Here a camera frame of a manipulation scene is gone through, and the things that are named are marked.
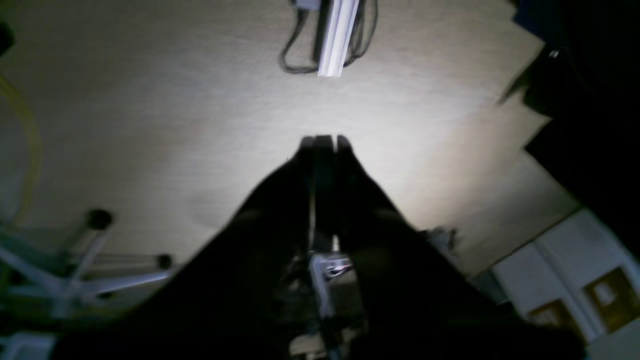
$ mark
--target black cable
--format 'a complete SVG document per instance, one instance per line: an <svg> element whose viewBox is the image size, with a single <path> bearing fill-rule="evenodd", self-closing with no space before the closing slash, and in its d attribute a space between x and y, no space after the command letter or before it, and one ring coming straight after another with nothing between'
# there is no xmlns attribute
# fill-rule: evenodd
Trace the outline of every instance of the black cable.
<svg viewBox="0 0 640 360"><path fill-rule="evenodd" d="M360 38L358 40L358 47L356 48L356 51L352 53L349 60L347 60L344 63L344 67L351 65L357 59L363 57L364 54L367 53L367 50L369 50L369 46L371 45L371 40L373 39L373 34L376 32L376 26L378 26L378 0L373 0L373 24L371 24L371 31L369 32L369 38L367 39L367 42L364 45L364 49L358 52L357 49L360 48L360 46L362 45L362 37L364 35L364 8L365 8L365 5L367 4L367 0L361 0L361 4L362 4L362 18L360 19L360 22L359 22Z"/></svg>
<svg viewBox="0 0 640 360"><path fill-rule="evenodd" d="M367 41L364 43L364 48L362 48L362 44L364 41L364 22L365 22L365 7L367 5L367 0L360 0L360 4L358 5L358 10L356 12L356 17L353 23L353 29L351 30L351 37L349 39L349 58L344 62L344 67L347 67L354 63L357 59L364 56L364 54L369 50L369 46L371 45L371 40L373 39L373 34L376 31L376 26L378 25L378 0L373 0L374 4L374 13L373 13L373 23L371 25L371 30L369 32L369 37ZM297 12L297 21L296 26L291 33L291 37L289 41L285 45L284 49L280 53L280 67L282 70L289 74L312 74L318 71L318 64L314 66L292 66L287 63L286 57L291 50L291 47L296 42L302 29L305 27L305 23L307 22L307 18L309 16L309 10L298 9Z"/></svg>
<svg viewBox="0 0 640 360"><path fill-rule="evenodd" d="M282 70L288 72L290 74L311 74L318 71L318 65L313 67L303 67L303 66L291 66L287 63L287 54L293 43L296 42L298 36L302 32L302 29L305 27L305 23L307 22L307 18L309 17L309 10L298 9L298 20L296 22L296 27L293 29L293 33L291 34L291 38L285 45L284 49L280 53L280 66Z"/></svg>

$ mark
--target floor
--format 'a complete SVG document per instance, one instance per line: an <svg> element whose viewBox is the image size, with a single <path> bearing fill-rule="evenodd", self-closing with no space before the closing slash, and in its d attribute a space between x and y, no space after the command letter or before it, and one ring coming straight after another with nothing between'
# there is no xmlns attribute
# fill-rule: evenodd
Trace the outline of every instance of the floor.
<svg viewBox="0 0 640 360"><path fill-rule="evenodd" d="M473 274L576 202L522 150L545 119L495 103L541 43L507 1L380 0L341 78L284 74L287 0L0 1L0 59L44 138L26 227L118 217L106 252L186 261L303 135L344 134L417 228L455 226ZM312 26L291 61L310 51ZM0 101L0 211L15 211L24 135Z"/></svg>

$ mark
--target white plastic piece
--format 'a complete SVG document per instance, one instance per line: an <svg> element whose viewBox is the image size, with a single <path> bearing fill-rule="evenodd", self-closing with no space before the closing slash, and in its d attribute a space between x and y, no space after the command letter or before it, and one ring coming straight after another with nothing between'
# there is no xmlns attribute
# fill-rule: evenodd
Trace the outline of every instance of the white plastic piece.
<svg viewBox="0 0 640 360"><path fill-rule="evenodd" d="M333 0L318 66L318 76L337 77L347 57L360 0Z"/></svg>
<svg viewBox="0 0 640 360"><path fill-rule="evenodd" d="M304 10L320 10L321 0L296 0L296 6Z"/></svg>

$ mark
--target yellow cable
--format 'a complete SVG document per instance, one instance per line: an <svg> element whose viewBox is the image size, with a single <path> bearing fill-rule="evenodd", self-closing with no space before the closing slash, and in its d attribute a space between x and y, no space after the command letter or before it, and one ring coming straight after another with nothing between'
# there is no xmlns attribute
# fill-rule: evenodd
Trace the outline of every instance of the yellow cable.
<svg viewBox="0 0 640 360"><path fill-rule="evenodd" d="M42 136L40 135L38 124L27 102L22 98L18 90L1 74L0 91L2 91L3 95L9 100L9 104L18 115L22 129L24 130L24 136L27 140L27 149L29 152L29 168L22 180L20 204L13 218L8 223L8 229L12 230L24 221L31 209L33 194L35 193L42 168Z"/></svg>

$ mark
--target cable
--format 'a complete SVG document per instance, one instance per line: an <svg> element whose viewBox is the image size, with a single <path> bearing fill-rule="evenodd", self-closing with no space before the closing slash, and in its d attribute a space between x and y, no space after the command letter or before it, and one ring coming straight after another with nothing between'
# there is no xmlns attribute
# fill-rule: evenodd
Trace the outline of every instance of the cable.
<svg viewBox="0 0 640 360"><path fill-rule="evenodd" d="M359 39L358 39L358 46L356 47L356 51L352 52L351 57L349 58L349 60L347 60L344 63L344 67L347 67L347 66L351 65L357 59L363 57L364 54L367 53L367 51L369 50L369 46L371 45L371 40L373 39L373 34L375 34L376 27L378 26L378 0L373 0L373 23L371 24L371 30L369 32L369 38L367 39L367 42L364 45L364 49L362 49L360 52L358 52L357 49L360 48L360 46L362 45L362 38L363 38L363 35L364 35L364 8L365 8L365 6L367 4L367 0L361 0L361 4L362 4L362 6L358 7L358 12L360 12L360 10L362 9L361 19L360 19L360 21L358 21L358 25L360 27L360 36L359 36Z"/></svg>
<svg viewBox="0 0 640 360"><path fill-rule="evenodd" d="M353 22L353 29L351 30L351 37L349 39L349 58L344 62L344 67L348 67L353 64L357 59L364 56L364 54L369 50L369 46L371 45L371 40L373 39L373 34L376 32L376 26L378 25L378 0L373 1L373 20L371 24L371 30L369 32L369 36L367 41L364 42L364 47L362 46L364 41L364 23L365 23L365 8L367 5L367 0L360 0L360 4L358 5L358 10L356 12L355 20ZM291 47L296 42L302 29L305 27L307 22L307 18L309 16L309 10L298 9L297 12L297 21L296 26L291 33L291 37L289 41L285 45L284 49L280 53L280 67L286 73L289 74L313 74L318 71L318 64L314 66L302 67L302 66L292 66L287 63L286 57L291 50Z"/></svg>
<svg viewBox="0 0 640 360"><path fill-rule="evenodd" d="M35 193L40 170L42 169L42 136L40 135L38 125L27 102L22 98L18 90L1 74L0 91L2 91L3 95L9 100L9 104L15 110L20 124L22 124L29 151L29 168L22 180L20 204L13 218L7 224L9 230L12 230L24 221L31 208L33 194Z"/></svg>
<svg viewBox="0 0 640 360"><path fill-rule="evenodd" d="M309 17L309 10L298 9L298 20L296 22L296 27L293 29L293 33L291 34L291 38L285 45L284 49L280 53L280 66L282 70L288 72L290 74L312 74L318 71L318 66L313 67L301 67L301 66L291 66L287 63L286 57L289 53L289 50L293 46L293 44L300 36L302 29L305 27L305 23L307 22L307 18Z"/></svg>

